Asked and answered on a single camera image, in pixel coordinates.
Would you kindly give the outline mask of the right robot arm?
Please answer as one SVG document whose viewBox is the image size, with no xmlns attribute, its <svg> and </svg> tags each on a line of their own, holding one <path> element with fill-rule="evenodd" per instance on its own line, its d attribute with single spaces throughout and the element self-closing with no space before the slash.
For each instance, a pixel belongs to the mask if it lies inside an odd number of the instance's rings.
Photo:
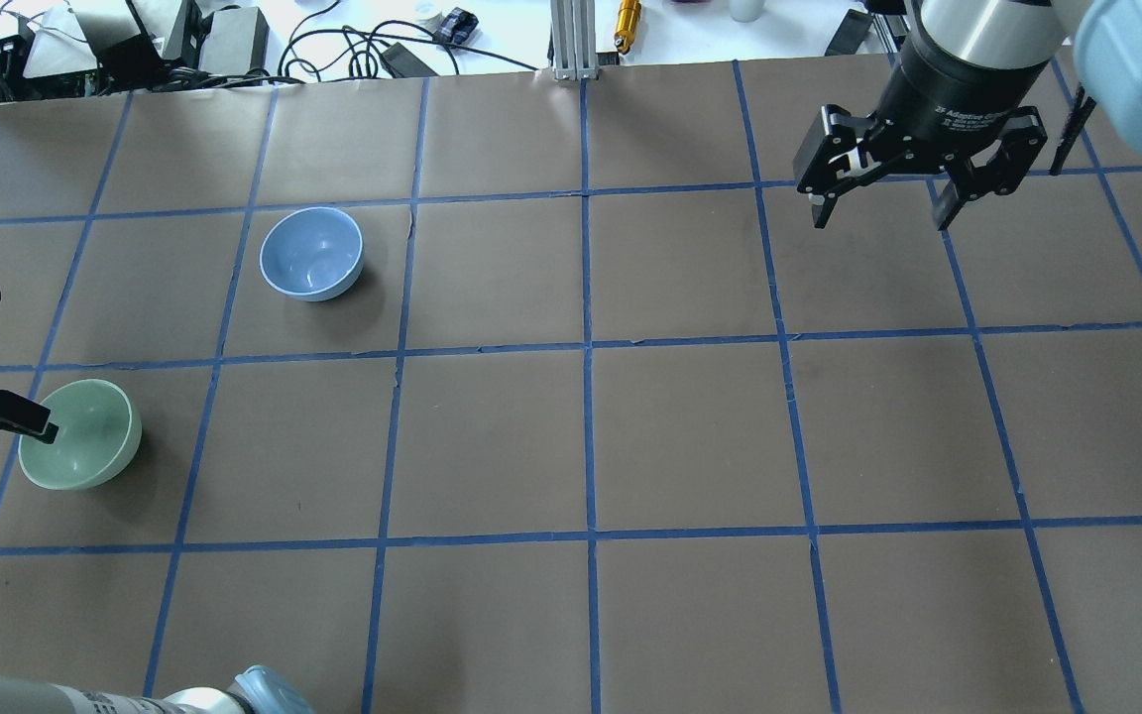
<svg viewBox="0 0 1142 714">
<path fill-rule="evenodd" d="M 906 1 L 911 29 L 866 117 L 826 104 L 793 171 L 813 226 L 838 200 L 891 176 L 948 182 L 932 207 L 946 230 L 966 204 L 1014 193 L 1046 149 L 1027 104 L 1060 48 L 1073 50 L 1073 109 L 1053 155 L 1060 169 L 1092 110 L 1142 155 L 1142 1 Z"/>
</svg>

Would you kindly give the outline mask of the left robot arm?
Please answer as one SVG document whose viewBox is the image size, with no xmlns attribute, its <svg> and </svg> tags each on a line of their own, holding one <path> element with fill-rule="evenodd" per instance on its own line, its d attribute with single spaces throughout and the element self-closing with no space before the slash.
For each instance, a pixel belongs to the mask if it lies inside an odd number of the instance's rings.
<svg viewBox="0 0 1142 714">
<path fill-rule="evenodd" d="M 78 380 L 37 403 L 0 390 L 0 432 L 23 435 L 21 467 L 37 486 L 81 491 L 108 482 L 139 452 L 139 408 L 121 386 Z M 254 665 L 228 688 L 153 697 L 0 676 L 0 713 L 312 713 L 275 669 Z"/>
</svg>

